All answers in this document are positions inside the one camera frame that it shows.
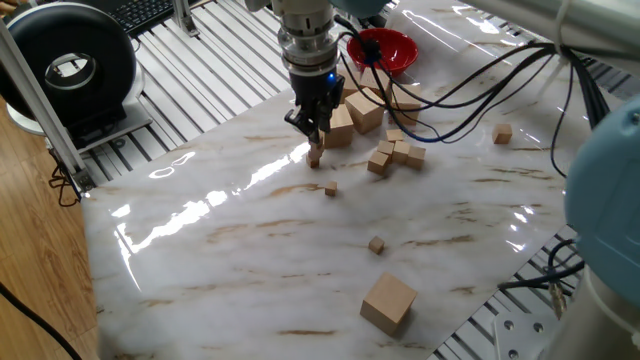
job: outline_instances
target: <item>wooden block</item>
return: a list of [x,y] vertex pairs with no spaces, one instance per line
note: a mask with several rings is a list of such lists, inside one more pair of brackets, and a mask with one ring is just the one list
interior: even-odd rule
[[398,164],[405,164],[407,162],[407,158],[409,157],[409,151],[411,150],[411,145],[404,141],[396,141],[393,146],[393,155],[391,156],[391,161]]
[[324,187],[324,194],[327,196],[336,196],[336,192],[338,192],[338,183],[329,181],[327,186]]
[[391,155],[393,154],[393,143],[380,140],[378,143],[378,152],[389,156],[387,159],[387,165],[389,165],[391,163]]
[[307,155],[307,165],[309,165],[310,168],[315,169],[320,166],[320,160],[313,160],[309,155]]
[[[422,96],[422,89],[420,88],[420,85],[402,85],[402,86],[408,91],[418,96]],[[392,100],[392,104],[394,108],[398,108],[401,110],[416,110],[424,106],[424,104],[420,100],[414,99],[399,87],[392,85],[390,89],[393,89],[393,94],[395,95],[395,98],[394,98],[391,95],[391,91],[389,91],[389,94],[390,94],[389,98]],[[411,112],[405,112],[403,114],[399,111],[396,111],[396,116],[398,118],[398,121],[400,121],[402,124],[415,125],[416,120],[418,120],[418,117],[420,116],[420,112],[411,111]]]
[[324,137],[320,134],[320,142],[318,144],[309,141],[309,153],[307,156],[313,161],[319,161],[324,153]]
[[424,153],[426,150],[424,148],[412,146],[409,150],[409,154],[407,156],[406,165],[408,167],[414,168],[416,170],[422,169],[422,164],[424,163]]
[[510,124],[498,124],[493,128],[493,143],[508,144],[513,131]]
[[[378,73],[378,77],[380,78],[380,82],[382,83],[384,93],[387,94],[391,85],[391,79],[382,70],[376,69],[376,72]],[[376,95],[382,98],[382,92],[378,87],[376,79],[373,77],[373,71],[371,71],[371,67],[367,67],[362,72],[362,76],[360,77],[360,86],[373,90]]]
[[378,175],[384,175],[384,171],[387,169],[389,162],[389,155],[385,155],[380,152],[374,152],[367,164],[367,170],[376,173]]
[[346,105],[340,105],[333,110],[330,125],[331,131],[323,133],[325,149],[351,145],[353,140],[353,120],[351,120],[351,115]]
[[396,141],[402,141],[402,140],[404,140],[404,134],[402,133],[402,130],[400,129],[387,130],[388,142],[396,142]]
[[[373,100],[382,103],[382,100],[370,89],[364,89],[364,92]],[[366,134],[382,125],[384,108],[367,100],[360,92],[347,97],[345,105],[349,110],[356,131],[360,134]]]
[[[351,69],[351,73],[356,78],[356,80],[360,79],[360,71],[354,64],[349,64],[349,69]],[[344,104],[344,100],[347,96],[358,92],[358,86],[353,82],[349,72],[344,67],[338,67],[338,74],[344,76],[344,88],[342,89],[342,98],[340,98],[340,104]]]
[[417,291],[385,272],[362,301],[360,315],[391,336],[417,295]]
[[374,237],[373,239],[371,239],[371,241],[369,241],[369,250],[373,251],[377,255],[380,255],[382,250],[384,250],[384,240],[380,239],[377,236]]

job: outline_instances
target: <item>large wooden cube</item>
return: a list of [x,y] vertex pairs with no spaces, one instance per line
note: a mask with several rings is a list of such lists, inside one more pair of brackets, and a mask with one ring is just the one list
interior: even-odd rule
[[362,301],[360,315],[391,336],[417,295],[417,291],[385,272]]
[[[382,100],[370,89],[364,89],[364,92],[373,100],[382,103]],[[347,97],[345,105],[351,114],[356,131],[360,134],[366,134],[382,125],[384,108],[372,103],[360,92]]]
[[334,149],[351,145],[353,140],[353,120],[346,105],[340,105],[333,110],[331,116],[331,131],[323,133],[324,148]]

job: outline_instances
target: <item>marble surface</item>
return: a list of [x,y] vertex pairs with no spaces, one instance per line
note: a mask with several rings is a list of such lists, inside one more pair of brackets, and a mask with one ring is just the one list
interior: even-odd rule
[[[420,60],[405,79],[421,82],[428,98],[488,62],[492,49],[515,45],[461,3],[428,3],[403,2],[392,21],[418,42]],[[427,358],[564,224],[564,183],[548,147],[566,75],[536,99],[541,76],[455,145],[422,145],[419,172],[366,171],[383,129],[354,135],[350,148],[325,151],[309,169],[306,139],[282,121],[293,99],[286,91],[91,191],[82,207],[103,350],[155,360]],[[472,110],[421,119],[444,131]],[[589,134],[583,115],[576,96],[561,166]],[[504,122],[514,136],[495,146],[491,130]],[[332,180],[335,198],[323,191]],[[381,256],[367,249],[374,236],[386,242]],[[359,316],[384,271],[418,291],[396,337]]]

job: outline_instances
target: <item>wire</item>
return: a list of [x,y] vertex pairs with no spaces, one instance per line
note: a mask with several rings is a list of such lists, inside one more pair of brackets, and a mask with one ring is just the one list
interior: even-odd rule
[[540,66],[540,68],[524,83],[522,84],[519,88],[517,88],[516,90],[514,90],[511,94],[505,96],[502,100],[498,101],[497,103],[491,105],[489,108],[487,108],[487,110],[485,110],[480,117],[478,118],[478,120],[476,120],[476,123],[473,125],[473,127],[471,127],[471,129],[469,129],[466,133],[464,133],[463,135],[461,135],[459,138],[455,139],[455,140],[450,140],[450,141],[442,141],[445,144],[453,144],[456,143],[462,139],[464,139],[467,135],[469,135],[473,130],[476,129],[476,127],[478,127],[478,124],[480,124],[480,120],[482,120],[482,118],[489,112],[491,111],[493,108],[495,108],[496,106],[502,104],[503,102],[509,100],[512,96],[514,96],[515,94],[517,94],[518,92],[520,92],[520,90],[524,89],[527,85],[529,85],[529,83],[531,81],[533,81],[533,79],[535,79],[536,76],[538,76],[538,74],[540,74],[540,72],[542,71],[542,69],[545,68],[545,66],[547,66],[547,64],[549,64],[549,61],[551,61],[551,59],[553,58],[553,55],[550,55],[549,58],[542,64],[542,66]]
[[75,351],[75,349],[69,344],[69,342],[62,336],[60,333],[53,328],[53,326],[49,325],[46,321],[44,321],[38,314],[29,309],[25,304],[23,304],[18,298],[16,298],[9,289],[7,289],[4,284],[0,282],[0,295],[2,295],[7,301],[13,305],[16,309],[18,309],[22,314],[31,319],[34,323],[40,326],[44,331],[46,331],[51,337],[62,346],[62,348],[69,354],[71,359],[73,360],[82,360],[80,355]]
[[555,261],[556,256],[558,255],[558,251],[574,243],[575,243],[575,240],[569,239],[569,240],[563,240],[558,245],[554,246],[553,249],[551,249],[551,251],[549,252],[549,259],[547,260],[547,265],[549,266],[549,268],[556,267],[553,265],[553,262]]
[[[53,154],[53,150],[49,151],[49,154],[53,157],[56,162],[56,168],[53,169],[51,173],[51,179],[49,180],[49,187],[52,189],[60,188],[60,194],[58,195],[58,205],[61,207],[71,207],[80,202],[80,193],[78,189],[73,185],[73,183],[69,182],[69,174],[66,172],[66,168],[64,164],[60,162],[55,155]],[[76,198],[70,204],[62,203],[62,196],[64,195],[64,188],[71,187],[76,194]]]
[[558,140],[558,133],[560,132],[560,126],[562,125],[562,120],[564,120],[564,115],[567,113],[569,101],[571,101],[571,90],[573,89],[573,65],[571,65],[571,69],[569,71],[571,72],[571,75],[569,76],[569,92],[567,93],[567,100],[564,102],[564,108],[562,109],[562,114],[560,114],[560,119],[558,119],[558,125],[556,125],[556,130],[553,132],[553,138],[551,139],[551,151],[549,152],[549,157],[551,157],[551,165],[563,178],[566,178],[567,175],[562,172],[562,170],[560,170],[560,168],[558,167],[558,164],[556,164],[555,150],[556,140]]
[[498,289],[513,289],[513,288],[519,288],[519,287],[531,287],[532,285],[540,285],[540,284],[544,284],[546,282],[550,282],[550,281],[556,281],[556,280],[560,280],[563,279],[569,275],[573,275],[575,273],[577,273],[578,271],[584,269],[584,261],[579,262],[578,264],[576,264],[576,266],[571,267],[567,270],[563,270],[563,271],[558,271],[555,272],[553,274],[547,274],[544,276],[540,276],[537,277],[535,279],[527,279],[527,280],[520,280],[520,281],[513,281],[513,282],[504,282],[501,284],[498,284]]

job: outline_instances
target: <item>black cable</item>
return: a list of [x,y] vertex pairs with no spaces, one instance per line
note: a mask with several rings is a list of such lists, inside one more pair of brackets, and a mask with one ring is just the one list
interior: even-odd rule
[[562,248],[567,247],[573,243],[575,243],[575,240],[569,239],[569,240],[563,240],[558,245],[554,246],[553,249],[551,249],[551,251],[549,252],[549,259],[547,260],[547,266],[549,266],[549,268],[555,268],[556,266],[553,265],[553,262],[555,261],[556,256],[558,255],[558,251],[562,250]]
[[562,114],[560,114],[560,119],[558,119],[558,125],[556,125],[556,130],[553,132],[553,138],[551,139],[551,151],[549,152],[549,157],[551,157],[551,165],[563,178],[566,178],[567,175],[562,172],[562,170],[560,170],[560,168],[556,164],[555,150],[556,140],[558,139],[558,133],[560,132],[560,126],[562,125],[562,120],[564,120],[564,115],[567,113],[569,101],[571,101],[571,90],[573,89],[573,65],[571,65],[571,69],[569,71],[571,72],[571,75],[569,76],[569,92],[567,93],[567,100],[564,102],[564,108],[562,109]]
[[49,335],[51,335],[54,340],[62,346],[62,348],[69,354],[71,359],[73,360],[82,360],[80,355],[75,351],[75,349],[69,344],[65,338],[60,335],[60,333],[53,328],[53,326],[49,325],[46,321],[44,321],[38,314],[29,309],[25,304],[23,304],[18,298],[16,298],[9,289],[7,289],[4,284],[0,282],[0,295],[2,295],[7,301],[13,305],[16,309],[18,309],[22,314],[31,319],[34,323],[40,326],[44,331],[46,331]]
[[546,282],[563,279],[569,275],[573,275],[577,273],[582,269],[584,269],[584,261],[579,262],[578,264],[576,264],[576,266],[569,268],[567,270],[558,271],[553,274],[547,274],[535,279],[501,283],[501,284],[498,284],[498,289],[513,289],[518,287],[531,287],[532,285],[540,285]]
[[453,144],[456,143],[462,139],[464,139],[467,135],[469,135],[473,130],[476,129],[476,127],[478,127],[478,124],[480,124],[480,120],[482,120],[482,118],[484,118],[484,116],[491,111],[493,108],[495,108],[496,106],[502,104],[503,102],[509,100],[511,97],[513,97],[515,94],[517,94],[518,92],[520,92],[520,90],[524,89],[527,85],[529,85],[529,83],[531,81],[533,81],[533,79],[535,79],[536,76],[538,76],[538,74],[540,74],[540,72],[542,71],[542,69],[545,68],[545,66],[547,66],[547,64],[549,64],[549,61],[551,61],[551,59],[553,58],[553,55],[550,55],[549,58],[542,64],[542,66],[524,83],[522,84],[519,88],[517,88],[516,90],[514,90],[511,94],[505,96],[502,100],[498,101],[497,103],[491,105],[490,107],[488,107],[481,115],[480,117],[478,117],[478,120],[476,120],[475,124],[473,124],[473,126],[471,127],[471,129],[469,129],[466,133],[462,134],[459,138],[455,139],[455,140],[450,140],[450,141],[446,141],[443,140],[442,142],[445,144]]

